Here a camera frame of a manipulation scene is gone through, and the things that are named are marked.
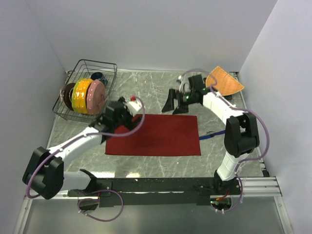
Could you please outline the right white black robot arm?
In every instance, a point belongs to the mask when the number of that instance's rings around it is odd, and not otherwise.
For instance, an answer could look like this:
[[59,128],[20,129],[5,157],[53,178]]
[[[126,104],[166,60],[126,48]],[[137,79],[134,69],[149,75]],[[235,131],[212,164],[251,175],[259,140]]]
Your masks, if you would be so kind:
[[259,146],[257,119],[251,111],[236,108],[217,90],[217,82],[206,86],[202,75],[188,78],[189,91],[170,88],[162,112],[185,114],[189,105],[198,103],[213,112],[224,124],[225,155],[214,173],[213,188],[225,194],[237,179],[238,168]]

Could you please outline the blue handled knife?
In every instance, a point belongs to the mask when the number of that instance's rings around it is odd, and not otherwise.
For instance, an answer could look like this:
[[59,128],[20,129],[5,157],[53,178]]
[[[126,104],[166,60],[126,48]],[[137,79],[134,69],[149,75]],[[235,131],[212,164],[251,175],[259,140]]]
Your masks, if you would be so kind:
[[219,135],[223,135],[225,134],[225,131],[219,131],[219,132],[214,132],[214,131],[210,131],[210,132],[207,132],[206,134],[204,135],[201,135],[199,137],[199,140],[205,140],[205,139],[210,139],[210,138],[213,138],[215,136],[219,136]]

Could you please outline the dark red cloth napkin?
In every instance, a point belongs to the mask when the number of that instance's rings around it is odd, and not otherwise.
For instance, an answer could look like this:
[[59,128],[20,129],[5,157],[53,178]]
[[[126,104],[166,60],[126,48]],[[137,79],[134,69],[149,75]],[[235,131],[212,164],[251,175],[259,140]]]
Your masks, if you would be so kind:
[[106,141],[113,156],[200,156],[197,116],[147,114],[141,128]]

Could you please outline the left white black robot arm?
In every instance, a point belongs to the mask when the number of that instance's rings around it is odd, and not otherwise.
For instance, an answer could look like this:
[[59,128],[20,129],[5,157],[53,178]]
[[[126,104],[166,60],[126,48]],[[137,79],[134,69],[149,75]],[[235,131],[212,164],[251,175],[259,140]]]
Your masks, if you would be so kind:
[[27,186],[26,196],[51,199],[60,191],[73,189],[86,196],[93,195],[97,190],[93,175],[83,170],[68,173],[64,167],[112,137],[127,137],[137,132],[145,120],[142,117],[132,121],[138,113],[145,113],[141,98],[132,97],[125,101],[121,97],[112,101],[103,114],[76,136],[50,149],[36,148],[22,177]]

